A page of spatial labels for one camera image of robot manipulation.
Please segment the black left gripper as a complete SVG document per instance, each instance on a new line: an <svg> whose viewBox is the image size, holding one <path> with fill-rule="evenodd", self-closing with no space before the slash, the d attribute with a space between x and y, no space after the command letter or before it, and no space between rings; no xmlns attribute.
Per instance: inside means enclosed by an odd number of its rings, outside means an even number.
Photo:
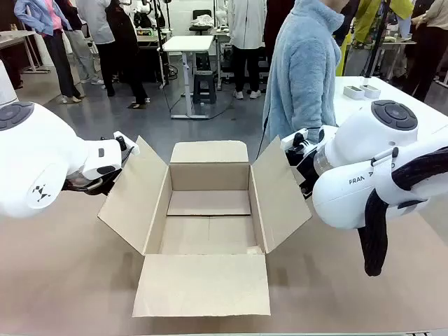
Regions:
<svg viewBox="0 0 448 336"><path fill-rule="evenodd" d="M116 178L120 175L122 169L118 169L110 174L103 175L86 186L87 195L100 195L107 196L115 185Z"/></svg>

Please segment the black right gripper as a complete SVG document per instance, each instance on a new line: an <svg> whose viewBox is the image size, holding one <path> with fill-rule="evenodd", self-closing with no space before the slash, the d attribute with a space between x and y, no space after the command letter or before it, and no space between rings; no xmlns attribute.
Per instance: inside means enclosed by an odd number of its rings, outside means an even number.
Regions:
<svg viewBox="0 0 448 336"><path fill-rule="evenodd" d="M305 199L312 195L312 190L317 181L317 173L314 168L314 156L317 145L309 141L302 141L286 151L286 157L290 166L294 166L294 172L300 173L304 181L299 182L299 187Z"/></svg>

